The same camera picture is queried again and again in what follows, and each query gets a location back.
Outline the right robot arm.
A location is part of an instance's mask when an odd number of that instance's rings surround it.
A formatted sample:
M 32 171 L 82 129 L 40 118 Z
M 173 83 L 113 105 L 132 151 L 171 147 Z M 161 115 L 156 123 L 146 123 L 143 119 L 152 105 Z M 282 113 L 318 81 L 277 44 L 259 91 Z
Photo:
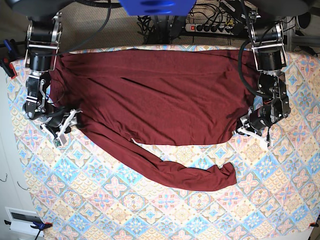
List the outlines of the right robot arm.
M 61 14 L 57 12 L 50 18 L 31 19 L 26 35 L 25 67 L 30 69 L 30 75 L 25 83 L 24 115 L 29 120 L 40 121 L 41 128 L 54 137 L 61 131 L 68 115 L 64 107 L 55 107 L 46 97 L 63 29 Z

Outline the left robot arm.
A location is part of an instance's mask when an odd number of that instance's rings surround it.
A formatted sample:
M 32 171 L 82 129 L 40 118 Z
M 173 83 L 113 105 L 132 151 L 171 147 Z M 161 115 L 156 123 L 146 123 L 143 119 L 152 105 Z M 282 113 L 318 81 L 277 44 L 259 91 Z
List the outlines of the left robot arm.
M 278 20 L 258 25 L 257 12 L 247 11 L 244 1 L 240 4 L 249 38 L 238 53 L 238 73 L 243 85 L 253 95 L 261 97 L 263 103 L 258 109 L 250 107 L 248 113 L 238 120 L 235 131 L 243 135 L 253 133 L 260 136 L 263 129 L 270 129 L 291 112 L 285 73 L 282 71 L 287 65 L 283 24 Z M 259 72 L 257 89 L 246 81 L 242 71 L 242 58 L 247 45 L 251 45 L 255 67 Z

